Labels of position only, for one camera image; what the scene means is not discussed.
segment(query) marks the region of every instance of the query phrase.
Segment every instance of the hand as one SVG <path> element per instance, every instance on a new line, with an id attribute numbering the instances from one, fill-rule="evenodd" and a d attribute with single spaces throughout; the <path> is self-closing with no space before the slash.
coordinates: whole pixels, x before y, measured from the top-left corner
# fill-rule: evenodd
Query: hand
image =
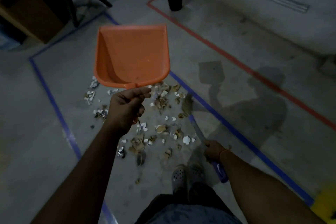
<path id="1" fill-rule="evenodd" d="M 126 134 L 137 117 L 145 111 L 142 102 L 150 98 L 151 89 L 148 87 L 124 90 L 111 97 L 108 115 L 104 122 L 104 129 L 115 129 L 120 136 Z"/>
<path id="2" fill-rule="evenodd" d="M 221 152 L 226 151 L 226 149 L 217 141 L 205 140 L 204 143 L 208 147 L 204 152 L 207 160 L 209 160 L 210 162 L 214 161 L 220 163 L 220 154 Z"/>

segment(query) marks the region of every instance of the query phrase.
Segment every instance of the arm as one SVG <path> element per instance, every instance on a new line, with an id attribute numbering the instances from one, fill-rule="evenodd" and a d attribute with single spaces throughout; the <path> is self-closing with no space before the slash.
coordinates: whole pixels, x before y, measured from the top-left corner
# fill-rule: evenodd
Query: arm
<path id="1" fill-rule="evenodd" d="M 244 162 L 217 141 L 206 141 L 206 145 L 205 156 L 222 163 L 248 223 L 324 223 L 279 180 Z"/>
<path id="2" fill-rule="evenodd" d="M 97 223 L 119 138 L 144 113 L 147 87 L 112 96 L 103 127 L 69 176 L 31 223 Z"/>

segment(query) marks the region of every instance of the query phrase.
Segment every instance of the orange dustpan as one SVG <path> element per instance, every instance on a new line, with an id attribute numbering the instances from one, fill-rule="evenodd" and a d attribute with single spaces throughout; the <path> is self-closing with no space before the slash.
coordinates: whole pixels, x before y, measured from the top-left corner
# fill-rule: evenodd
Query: orange dustpan
<path id="1" fill-rule="evenodd" d="M 169 71 L 165 24 L 99 28 L 94 75 L 104 86 L 147 86 L 161 82 Z"/>

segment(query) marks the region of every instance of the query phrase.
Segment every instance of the broom handle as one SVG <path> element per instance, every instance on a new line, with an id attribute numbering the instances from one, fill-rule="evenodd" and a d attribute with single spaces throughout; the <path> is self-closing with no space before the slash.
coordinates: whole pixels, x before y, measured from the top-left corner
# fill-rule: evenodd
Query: broom handle
<path id="1" fill-rule="evenodd" d="M 191 114 L 188 117 L 189 117 L 189 120 L 190 120 L 191 124 L 193 125 L 195 131 L 196 131 L 196 135 L 200 139 L 201 143 L 204 144 L 204 141 L 206 140 L 206 138 L 204 137 L 204 134 L 200 130 L 194 116 Z M 217 162 L 212 162 L 211 164 L 214 167 L 221 183 L 226 183 L 229 180 L 229 178 L 226 175 L 226 172 L 225 172 L 225 169 L 223 168 L 223 166 L 220 163 L 217 163 Z"/>

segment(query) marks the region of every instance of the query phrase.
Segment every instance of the crocs shoe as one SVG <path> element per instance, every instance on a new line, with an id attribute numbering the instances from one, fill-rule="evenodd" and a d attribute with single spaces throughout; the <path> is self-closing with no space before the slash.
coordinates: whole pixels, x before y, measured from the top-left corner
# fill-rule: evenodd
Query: crocs shoe
<path id="1" fill-rule="evenodd" d="M 173 193 L 179 188 L 187 188 L 187 167 L 185 165 L 178 165 L 171 176 L 171 186 Z"/>
<path id="2" fill-rule="evenodd" d="M 206 184 L 204 169 L 199 164 L 191 164 L 188 166 L 188 178 L 190 185 L 193 185 L 195 182 L 201 182 Z"/>

